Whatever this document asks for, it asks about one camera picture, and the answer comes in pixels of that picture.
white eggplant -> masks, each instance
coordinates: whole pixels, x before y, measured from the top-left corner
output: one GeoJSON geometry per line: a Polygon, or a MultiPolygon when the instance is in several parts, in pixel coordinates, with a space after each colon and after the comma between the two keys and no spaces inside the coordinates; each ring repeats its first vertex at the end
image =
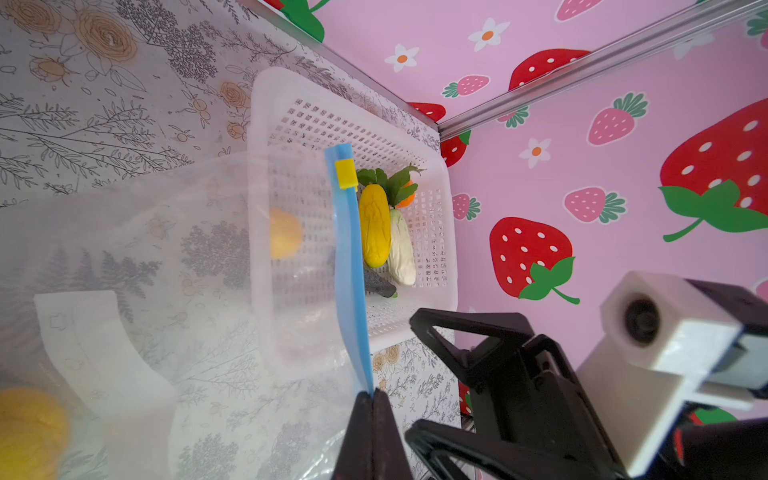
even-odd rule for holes
{"type": "Polygon", "coordinates": [[[406,219],[396,208],[389,211],[392,243],[389,248],[389,274],[401,285],[411,286],[416,283],[416,262],[413,259],[413,246],[408,233],[406,219]]]}

strawberry wallpaper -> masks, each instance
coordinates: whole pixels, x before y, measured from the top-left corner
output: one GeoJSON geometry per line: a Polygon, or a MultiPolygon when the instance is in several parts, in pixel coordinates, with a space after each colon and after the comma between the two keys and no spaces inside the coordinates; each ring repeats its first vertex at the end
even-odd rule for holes
{"type": "Polygon", "coordinates": [[[263,1],[403,100],[434,104],[442,120],[696,4],[263,1]]]}
{"type": "MultiPolygon", "coordinates": [[[[523,313],[578,366],[628,270],[768,300],[767,19],[702,34],[461,141],[449,168],[459,310],[523,313]],[[472,198],[482,212],[467,221],[472,198]]],[[[456,335],[460,347],[477,341],[456,335]]],[[[732,413],[768,415],[768,402],[732,413]]]]}

black cylindrical hole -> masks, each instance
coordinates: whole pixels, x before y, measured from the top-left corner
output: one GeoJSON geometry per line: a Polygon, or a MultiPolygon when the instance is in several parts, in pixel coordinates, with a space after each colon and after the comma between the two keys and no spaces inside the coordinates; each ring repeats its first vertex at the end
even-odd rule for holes
{"type": "Polygon", "coordinates": [[[624,325],[629,336],[636,342],[649,345],[659,333],[661,318],[659,311],[649,299],[635,300],[624,312],[624,325]]]}

transparent plastic bag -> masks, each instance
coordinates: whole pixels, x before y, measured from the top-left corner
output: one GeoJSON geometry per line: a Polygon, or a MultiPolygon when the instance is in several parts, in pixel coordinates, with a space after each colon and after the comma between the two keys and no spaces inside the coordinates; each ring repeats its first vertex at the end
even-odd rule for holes
{"type": "Polygon", "coordinates": [[[365,386],[328,181],[278,146],[0,210],[0,389],[68,410],[60,478],[330,477],[365,386]],[[302,226],[281,260],[273,208],[302,226]]]}

white plastic basket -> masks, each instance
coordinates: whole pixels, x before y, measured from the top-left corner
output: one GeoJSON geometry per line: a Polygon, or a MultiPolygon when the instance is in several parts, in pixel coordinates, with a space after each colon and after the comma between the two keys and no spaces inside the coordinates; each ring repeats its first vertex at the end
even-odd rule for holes
{"type": "MultiPolygon", "coordinates": [[[[413,203],[401,210],[413,243],[416,283],[398,286],[396,299],[366,296],[371,351],[413,337],[408,321],[419,308],[455,310],[458,291],[451,187],[440,154],[284,68],[268,68],[258,75],[251,104],[249,152],[264,152],[267,145],[275,144],[321,151],[349,143],[357,168],[381,168],[388,175],[409,164],[425,169],[421,176],[413,174],[419,189],[413,203]]],[[[385,273],[386,266],[379,270],[385,273]]]]}

